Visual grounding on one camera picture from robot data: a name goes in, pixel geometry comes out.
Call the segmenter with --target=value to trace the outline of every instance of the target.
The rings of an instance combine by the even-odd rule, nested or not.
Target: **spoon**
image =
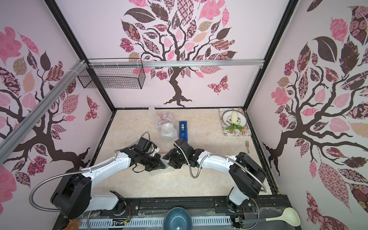
[[[254,224],[258,222],[266,222],[266,221],[272,221],[272,220],[282,220],[294,227],[297,227],[300,225],[299,216],[293,208],[285,208],[282,215],[278,217],[262,218],[262,219],[246,219],[246,220],[241,220],[240,224],[242,225]]]

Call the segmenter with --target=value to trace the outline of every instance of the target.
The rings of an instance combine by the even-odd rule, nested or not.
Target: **marble table surface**
[[[251,137],[226,137],[222,133],[218,109],[160,109],[157,115],[169,112],[174,116],[178,129],[179,121],[188,122],[188,143],[194,148],[201,148],[221,155],[238,155],[247,152],[245,141],[248,140],[250,156],[261,165]],[[151,141],[160,148],[164,156],[173,147],[173,141],[165,143],[153,124],[148,110],[118,110],[102,148],[97,157],[98,164],[113,156],[115,149],[124,148],[134,143],[143,132],[149,131]],[[115,190],[124,197],[193,197],[228,195],[235,182],[228,173],[213,169],[202,169],[199,177],[190,176],[187,165],[181,169],[171,167],[164,170],[135,173],[133,167],[121,170],[99,183],[92,192]],[[141,171],[138,165],[134,170]],[[192,168],[193,174],[198,168]],[[270,195],[267,180],[264,181]]]

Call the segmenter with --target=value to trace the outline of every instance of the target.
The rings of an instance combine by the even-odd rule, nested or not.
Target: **metal flexible cable conduit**
[[[146,134],[146,133],[148,134],[148,138],[149,138],[149,140],[151,140],[150,134],[149,134],[149,132],[147,132],[147,131],[146,131],[146,132],[144,132],[144,133],[141,135],[141,137],[140,137],[140,138],[142,138],[142,137],[144,136],[144,134]],[[133,145],[135,145],[136,143],[138,143],[139,139],[138,139],[134,144],[130,145],[129,147],[132,147]],[[113,158],[112,158],[109,162],[106,162],[105,164],[102,164],[102,165],[99,165],[99,166],[95,166],[95,167],[93,167],[93,166],[92,166],[92,168],[90,168],[90,169],[86,169],[86,170],[80,170],[80,171],[76,171],[76,172],[70,172],[70,173],[60,174],[60,175],[57,175],[57,176],[54,176],[54,177],[50,177],[49,179],[46,179],[46,180],[42,181],[41,183],[39,183],[38,185],[36,185],[36,187],[34,187],[34,188],[32,189],[32,191],[30,192],[30,194],[29,194],[29,198],[28,198],[29,203],[30,203],[34,208],[37,208],[37,209],[42,210],[42,211],[46,211],[46,212],[60,212],[60,210],[59,210],[59,209],[56,209],[56,208],[44,208],[44,207],[41,207],[41,206],[37,205],[37,204],[33,201],[33,196],[34,196],[34,194],[35,194],[36,190],[37,190],[39,187],[41,187],[43,184],[45,184],[45,183],[47,183],[47,182],[49,182],[49,181],[51,181],[51,180],[54,180],[54,179],[56,179],[56,178],[63,177],[63,176],[68,176],[68,175],[75,175],[75,174],[82,174],[82,173],[86,173],[86,172],[92,172],[92,171],[94,171],[94,170],[96,170],[96,169],[99,169],[99,168],[101,168],[101,167],[103,167],[103,166],[106,166],[106,165],[110,164],[111,162],[113,162],[113,161],[116,159],[117,153],[118,153],[118,151],[120,151],[120,150],[122,150],[122,149],[117,149],[117,150],[115,150]]]
[[[241,164],[239,164],[238,162],[236,162],[236,161],[234,161],[234,160],[232,160],[232,159],[230,159],[230,158],[228,158],[228,157],[225,157],[225,156],[222,156],[222,155],[218,155],[218,154],[208,154],[207,156],[205,156],[202,160],[201,160],[201,162],[200,162],[200,164],[199,164],[199,169],[198,169],[198,172],[197,172],[197,175],[193,175],[193,173],[192,173],[192,167],[190,166],[190,164],[189,164],[189,161],[188,161],[188,158],[187,158],[187,156],[186,156],[186,154],[184,153],[184,151],[182,150],[182,148],[178,145],[178,144],[176,144],[175,142],[174,142],[174,145],[178,148],[178,149],[180,149],[180,151],[182,152],[182,154],[184,155],[184,158],[185,158],[185,160],[187,161],[187,163],[188,163],[188,166],[189,166],[189,172],[190,172],[190,175],[192,176],[192,178],[194,178],[194,179],[196,179],[196,178],[198,178],[198,176],[199,176],[199,173],[201,172],[201,168],[202,168],[202,163],[203,163],[203,161],[206,159],[206,158],[209,158],[210,156],[218,156],[218,157],[221,157],[221,158],[224,158],[224,159],[226,159],[226,160],[228,160],[228,161],[231,161],[231,162],[233,162],[234,164],[236,164],[237,166],[239,166],[242,170],[244,170],[246,173],[248,173],[251,177],[253,177],[253,179],[255,179],[261,186],[262,186],[262,190],[261,190],[261,192],[268,192],[268,190],[267,190],[267,188],[266,188],[266,186],[255,176],[255,175],[253,175],[248,169],[246,169],[243,165],[241,165]]]

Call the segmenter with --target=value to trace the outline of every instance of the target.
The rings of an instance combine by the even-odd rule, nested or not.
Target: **blue bowl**
[[[184,208],[173,208],[163,220],[163,230],[192,230],[192,218]]]

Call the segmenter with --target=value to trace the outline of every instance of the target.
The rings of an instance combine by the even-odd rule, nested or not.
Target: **floral tray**
[[[249,126],[248,123],[244,126],[244,129],[242,131],[235,129],[235,130],[226,130],[226,128],[228,127],[225,122],[222,120],[222,115],[228,111],[228,110],[236,110],[238,112],[241,112],[242,114],[244,114],[243,109],[241,108],[224,108],[224,109],[219,109],[219,115],[220,115],[220,122],[221,122],[221,126],[222,126],[222,132],[224,133],[225,136],[227,137],[248,137],[251,135],[251,131],[249,130]]]

